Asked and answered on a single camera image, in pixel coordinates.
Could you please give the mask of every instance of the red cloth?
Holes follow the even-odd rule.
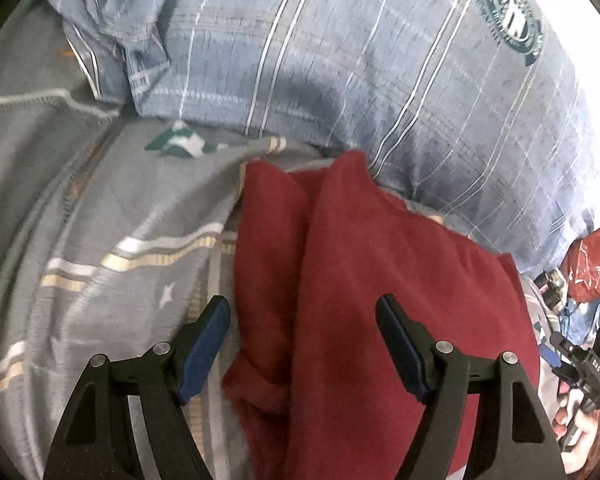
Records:
[[[375,321],[379,296],[469,355],[539,355],[516,267],[407,211],[349,152],[326,170],[247,168],[235,253],[242,349],[224,388],[257,480],[393,480],[423,412]],[[450,472],[471,446],[465,409]]]

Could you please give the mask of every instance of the blue gripper pad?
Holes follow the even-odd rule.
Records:
[[[214,296],[195,323],[183,329],[198,333],[182,364],[180,386],[176,392],[182,405],[202,391],[231,321],[231,309],[222,296]]]

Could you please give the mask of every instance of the blue rubber tip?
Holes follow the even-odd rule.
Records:
[[[182,404],[202,391],[206,377],[214,363],[216,355],[229,329],[231,309],[229,303],[222,299],[216,306],[202,332],[184,361],[180,387],[176,392]]]

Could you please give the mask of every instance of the red package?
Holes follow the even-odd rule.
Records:
[[[600,229],[571,245],[563,268],[569,297],[578,303],[600,298]]]

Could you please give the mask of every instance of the printed logo on fabric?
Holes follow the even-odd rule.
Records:
[[[477,0],[493,38],[525,56],[526,66],[538,60],[544,38],[540,19],[528,0]]]

